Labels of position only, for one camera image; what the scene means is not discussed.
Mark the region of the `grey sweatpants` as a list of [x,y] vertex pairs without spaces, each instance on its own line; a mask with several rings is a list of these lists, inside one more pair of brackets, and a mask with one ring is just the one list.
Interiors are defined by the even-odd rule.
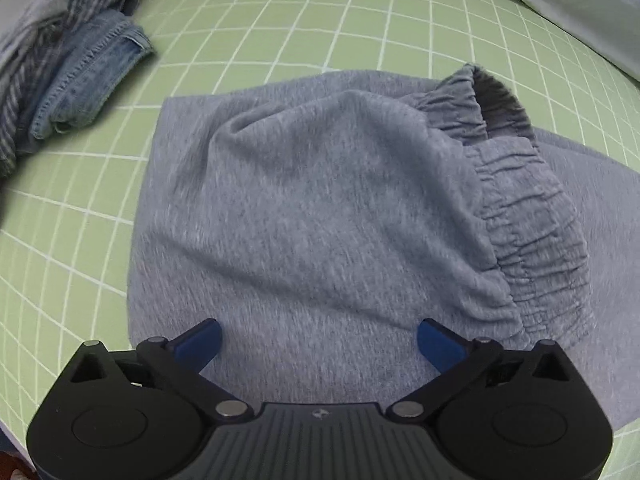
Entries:
[[614,427],[639,415],[639,176],[536,129],[475,65],[335,72],[160,109],[128,278],[132,342],[216,318],[205,371],[252,405],[390,404],[434,318],[557,341]]

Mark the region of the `green grid cutting mat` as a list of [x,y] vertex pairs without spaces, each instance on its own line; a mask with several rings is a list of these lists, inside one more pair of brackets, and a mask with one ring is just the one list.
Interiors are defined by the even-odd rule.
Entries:
[[154,53],[93,125],[47,141],[1,187],[1,427],[17,448],[82,342],[132,346],[134,217],[169,98],[477,63],[537,127],[639,166],[638,82],[518,0],[142,0],[134,21]]

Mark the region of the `blue denim jeans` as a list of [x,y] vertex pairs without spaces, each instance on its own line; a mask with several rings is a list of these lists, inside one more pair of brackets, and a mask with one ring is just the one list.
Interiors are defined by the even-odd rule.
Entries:
[[63,42],[26,113],[26,139],[37,145],[91,125],[117,86],[153,52],[142,27],[128,15],[107,9],[94,16]]

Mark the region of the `blue checked shirt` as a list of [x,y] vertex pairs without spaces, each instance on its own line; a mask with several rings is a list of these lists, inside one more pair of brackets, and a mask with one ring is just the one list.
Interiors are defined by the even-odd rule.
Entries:
[[18,160],[43,144],[26,139],[26,113],[47,83],[63,42],[107,9],[132,19],[140,0],[32,0],[1,35],[1,175],[14,173]]

